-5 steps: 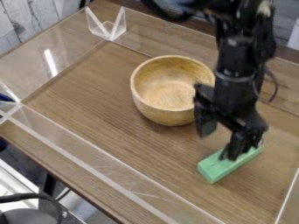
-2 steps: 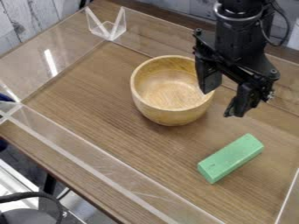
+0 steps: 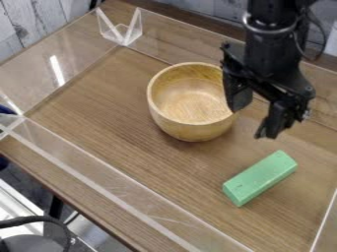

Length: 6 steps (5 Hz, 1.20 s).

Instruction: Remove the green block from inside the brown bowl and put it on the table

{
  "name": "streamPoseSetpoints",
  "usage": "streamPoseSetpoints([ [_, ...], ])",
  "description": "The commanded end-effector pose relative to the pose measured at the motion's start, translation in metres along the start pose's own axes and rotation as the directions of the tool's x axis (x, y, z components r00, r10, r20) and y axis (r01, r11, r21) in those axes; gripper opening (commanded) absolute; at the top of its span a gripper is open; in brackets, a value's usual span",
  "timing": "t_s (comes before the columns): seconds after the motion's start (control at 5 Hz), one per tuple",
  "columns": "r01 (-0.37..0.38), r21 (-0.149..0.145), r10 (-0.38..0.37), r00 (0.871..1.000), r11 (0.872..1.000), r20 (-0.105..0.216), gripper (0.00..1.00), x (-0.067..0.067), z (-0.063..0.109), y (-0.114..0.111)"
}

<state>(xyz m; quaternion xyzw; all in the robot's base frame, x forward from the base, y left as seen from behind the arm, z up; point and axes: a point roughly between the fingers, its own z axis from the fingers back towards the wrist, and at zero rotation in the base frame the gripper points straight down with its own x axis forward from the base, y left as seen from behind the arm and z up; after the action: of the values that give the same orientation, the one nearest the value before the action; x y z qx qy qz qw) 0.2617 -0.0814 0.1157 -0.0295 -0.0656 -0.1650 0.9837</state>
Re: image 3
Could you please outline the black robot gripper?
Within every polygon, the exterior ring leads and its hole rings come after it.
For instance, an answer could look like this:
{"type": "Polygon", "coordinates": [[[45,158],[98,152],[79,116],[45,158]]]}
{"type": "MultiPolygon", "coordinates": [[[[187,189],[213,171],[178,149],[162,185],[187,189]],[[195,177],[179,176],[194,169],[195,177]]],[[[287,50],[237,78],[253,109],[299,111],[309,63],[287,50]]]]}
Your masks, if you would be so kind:
{"type": "Polygon", "coordinates": [[[222,82],[227,107],[243,109],[258,94],[270,103],[254,138],[277,139],[309,113],[315,90],[299,71],[307,29],[246,34],[246,43],[221,45],[222,82]]]}

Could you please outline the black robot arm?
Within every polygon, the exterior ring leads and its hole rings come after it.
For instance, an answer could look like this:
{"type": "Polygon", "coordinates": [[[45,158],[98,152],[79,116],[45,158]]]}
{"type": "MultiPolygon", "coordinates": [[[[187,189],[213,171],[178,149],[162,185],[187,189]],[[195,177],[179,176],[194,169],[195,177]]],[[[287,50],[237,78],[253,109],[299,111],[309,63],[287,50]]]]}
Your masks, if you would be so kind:
{"type": "Polygon", "coordinates": [[[317,0],[249,0],[242,15],[245,44],[223,43],[222,82],[231,111],[243,109],[259,95],[270,102],[255,132],[274,139],[310,114],[315,89],[299,70],[309,27],[320,26],[310,6],[317,0]]]}

